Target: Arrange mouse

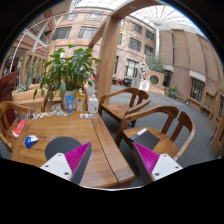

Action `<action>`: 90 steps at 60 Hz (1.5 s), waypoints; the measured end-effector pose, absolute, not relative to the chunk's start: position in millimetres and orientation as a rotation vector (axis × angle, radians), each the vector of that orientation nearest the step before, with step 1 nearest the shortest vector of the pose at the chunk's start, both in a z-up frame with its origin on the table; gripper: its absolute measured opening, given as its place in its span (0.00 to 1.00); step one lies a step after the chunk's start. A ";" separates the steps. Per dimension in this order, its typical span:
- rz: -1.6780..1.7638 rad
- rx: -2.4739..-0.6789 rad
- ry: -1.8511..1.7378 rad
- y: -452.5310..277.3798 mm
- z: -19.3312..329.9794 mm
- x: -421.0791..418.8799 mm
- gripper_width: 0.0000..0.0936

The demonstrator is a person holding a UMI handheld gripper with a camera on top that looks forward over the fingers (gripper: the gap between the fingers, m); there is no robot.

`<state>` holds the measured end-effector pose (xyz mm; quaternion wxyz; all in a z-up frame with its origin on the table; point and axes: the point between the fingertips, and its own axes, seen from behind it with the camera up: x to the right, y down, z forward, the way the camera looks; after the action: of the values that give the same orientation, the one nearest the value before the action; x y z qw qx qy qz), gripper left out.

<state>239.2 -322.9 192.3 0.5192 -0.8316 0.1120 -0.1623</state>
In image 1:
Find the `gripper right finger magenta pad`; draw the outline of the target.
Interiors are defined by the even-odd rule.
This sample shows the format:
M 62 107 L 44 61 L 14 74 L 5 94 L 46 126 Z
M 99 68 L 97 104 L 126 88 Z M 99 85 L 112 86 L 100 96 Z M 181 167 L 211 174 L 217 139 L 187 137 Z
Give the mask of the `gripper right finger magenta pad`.
M 144 184 L 152 183 L 182 169 L 168 154 L 157 154 L 138 143 L 134 144 L 133 155 Z

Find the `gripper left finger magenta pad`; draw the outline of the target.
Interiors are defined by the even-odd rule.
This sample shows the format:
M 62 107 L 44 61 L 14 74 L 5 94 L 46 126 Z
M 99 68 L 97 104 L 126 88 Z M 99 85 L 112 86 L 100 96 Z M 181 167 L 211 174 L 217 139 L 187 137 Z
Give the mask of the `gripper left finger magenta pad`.
M 66 154 L 56 153 L 41 169 L 79 185 L 91 153 L 92 144 L 88 142 Z

